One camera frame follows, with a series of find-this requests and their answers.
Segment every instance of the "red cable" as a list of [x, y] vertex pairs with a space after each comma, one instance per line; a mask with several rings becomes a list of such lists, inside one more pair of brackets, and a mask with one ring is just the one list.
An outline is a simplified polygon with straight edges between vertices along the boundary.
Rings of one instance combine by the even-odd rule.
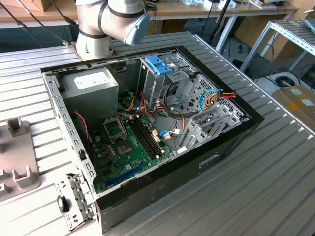
[[74, 113], [77, 114], [77, 115], [81, 118], [81, 120], [82, 120], [82, 122], [83, 122], [83, 124], [84, 124], [85, 131], [86, 131], [86, 133], [87, 133], [88, 152], [89, 152], [89, 151], [90, 151], [90, 140], [89, 140], [89, 131], [88, 131], [87, 123], [85, 122], [85, 119], [83, 118], [83, 116], [81, 116], [80, 113], [78, 113], [78, 112], [74, 112]]

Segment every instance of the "blue cable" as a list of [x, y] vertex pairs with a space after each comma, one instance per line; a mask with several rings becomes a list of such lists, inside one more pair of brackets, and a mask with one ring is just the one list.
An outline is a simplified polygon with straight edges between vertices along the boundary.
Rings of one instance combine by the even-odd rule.
[[200, 107], [200, 110], [203, 112], [203, 109], [202, 109], [202, 99], [203, 99], [203, 96], [205, 95], [205, 93], [207, 93], [207, 92], [215, 92], [215, 93], [218, 93], [218, 91], [217, 90], [214, 90], [214, 89], [207, 89], [207, 90], [205, 90], [202, 94], [201, 94], [201, 96], [200, 96], [200, 98], [199, 98], [199, 107]]
[[160, 132], [160, 136], [162, 136], [163, 134], [165, 134], [165, 133], [167, 133], [167, 132], [170, 132], [170, 133], [173, 133], [173, 134], [175, 134], [173, 131], [170, 131], [170, 130], [163, 130], [163, 131], [161, 131]]

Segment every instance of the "metal shelf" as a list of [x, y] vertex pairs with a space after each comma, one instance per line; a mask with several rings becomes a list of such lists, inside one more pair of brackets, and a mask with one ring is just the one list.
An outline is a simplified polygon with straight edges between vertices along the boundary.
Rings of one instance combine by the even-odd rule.
[[[281, 20], [281, 21], [269, 21], [265, 29], [259, 36], [240, 70], [245, 71], [248, 67], [250, 61], [253, 59], [258, 47], [264, 42], [266, 35], [269, 33], [270, 29], [273, 29], [276, 33], [271, 37], [267, 44], [272, 45], [274, 39], [278, 34], [283, 35], [299, 47], [303, 48], [305, 51], [311, 53], [315, 56], [315, 35], [311, 32], [302, 20]], [[266, 46], [262, 51], [261, 56], [263, 57], [270, 47]], [[306, 53], [303, 53], [301, 57], [293, 64], [291, 70], [296, 66], [296, 64], [302, 59]]]

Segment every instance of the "aluminum table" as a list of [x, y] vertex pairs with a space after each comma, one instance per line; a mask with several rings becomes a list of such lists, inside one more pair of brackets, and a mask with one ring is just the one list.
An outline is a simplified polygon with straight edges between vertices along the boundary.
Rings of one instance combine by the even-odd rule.
[[[250, 64], [251, 60], [255, 56], [258, 47], [263, 43], [266, 35], [269, 31], [273, 29], [275, 31], [274, 35], [270, 38], [267, 44], [272, 45], [276, 37], [281, 34], [287, 39], [291, 40], [296, 45], [304, 49], [304, 52], [299, 56], [299, 58], [293, 63], [290, 70], [293, 70], [295, 66], [300, 62], [300, 60], [306, 55], [307, 52], [315, 56], [315, 35], [311, 30], [305, 26], [302, 20], [282, 20], [282, 21], [269, 21], [259, 36], [258, 40], [254, 44], [252, 50], [248, 54], [246, 60], [242, 64], [240, 70], [245, 71], [245, 69]], [[261, 52], [261, 56], [265, 56], [266, 52], [270, 47], [265, 46], [264, 50]]]
[[[310, 236], [315, 230], [314, 133], [189, 32], [115, 41], [120, 55], [184, 45], [265, 118], [225, 160], [109, 231], [109, 236]], [[39, 69], [78, 61], [71, 47], [0, 55], [0, 122], [31, 123], [38, 189], [0, 203], [1, 235], [67, 235], [54, 182], [75, 173]], [[74, 235], [99, 235], [96, 221]]]

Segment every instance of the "label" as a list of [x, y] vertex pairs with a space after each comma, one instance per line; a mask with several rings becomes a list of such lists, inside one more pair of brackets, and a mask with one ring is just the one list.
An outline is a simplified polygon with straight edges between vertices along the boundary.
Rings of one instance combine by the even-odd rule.
[[167, 64], [167, 66], [168, 66], [168, 67], [176, 67], [176, 65], [173, 64], [173, 63]]
[[86, 89], [92, 86], [97, 86], [110, 82], [104, 72], [97, 72], [91, 75], [83, 75], [75, 77], [74, 82], [78, 89]]
[[303, 99], [302, 102], [306, 105], [306, 106], [313, 106], [313, 102], [311, 102], [310, 100], [308, 99]]
[[292, 93], [294, 93], [295, 95], [302, 95], [302, 92], [298, 89], [291, 89]]

